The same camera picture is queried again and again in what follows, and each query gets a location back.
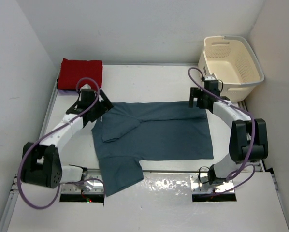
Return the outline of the purple t shirt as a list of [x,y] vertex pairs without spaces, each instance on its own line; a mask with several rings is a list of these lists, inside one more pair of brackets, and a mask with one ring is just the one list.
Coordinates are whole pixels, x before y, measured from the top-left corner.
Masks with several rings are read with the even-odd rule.
[[58,93],[61,95],[78,95],[78,92],[74,90],[58,90]]

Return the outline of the red garment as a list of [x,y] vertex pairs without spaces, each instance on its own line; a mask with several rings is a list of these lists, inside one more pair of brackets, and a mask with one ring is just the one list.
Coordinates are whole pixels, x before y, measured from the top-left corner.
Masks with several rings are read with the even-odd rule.
[[82,78],[91,78],[102,87],[103,63],[101,60],[73,60],[63,58],[57,89],[75,91]]

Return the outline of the teal shirt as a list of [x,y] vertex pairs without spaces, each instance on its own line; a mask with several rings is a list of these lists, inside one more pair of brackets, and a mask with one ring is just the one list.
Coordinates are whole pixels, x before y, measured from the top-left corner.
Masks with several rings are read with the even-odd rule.
[[92,137],[107,196],[143,180],[142,160],[214,157],[207,113],[186,101],[117,102],[96,121]]

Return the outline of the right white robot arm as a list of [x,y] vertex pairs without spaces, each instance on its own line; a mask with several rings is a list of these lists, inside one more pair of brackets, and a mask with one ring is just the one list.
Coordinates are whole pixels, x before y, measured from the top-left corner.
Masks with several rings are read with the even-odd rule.
[[268,156],[266,122],[255,119],[249,112],[220,96],[220,81],[214,77],[201,77],[203,86],[190,89],[189,107],[206,109],[219,117],[231,130],[228,154],[208,171],[209,184],[234,179],[248,164]]

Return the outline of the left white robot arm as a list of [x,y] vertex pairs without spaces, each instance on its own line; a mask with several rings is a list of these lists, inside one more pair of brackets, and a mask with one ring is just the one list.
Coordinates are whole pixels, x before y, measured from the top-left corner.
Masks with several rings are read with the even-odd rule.
[[113,104],[103,90],[93,90],[87,84],[81,87],[76,102],[53,130],[39,141],[25,144],[19,168],[20,180],[51,189],[59,184],[81,181],[85,169],[75,165],[64,166],[60,152],[89,122],[95,122],[112,108]]

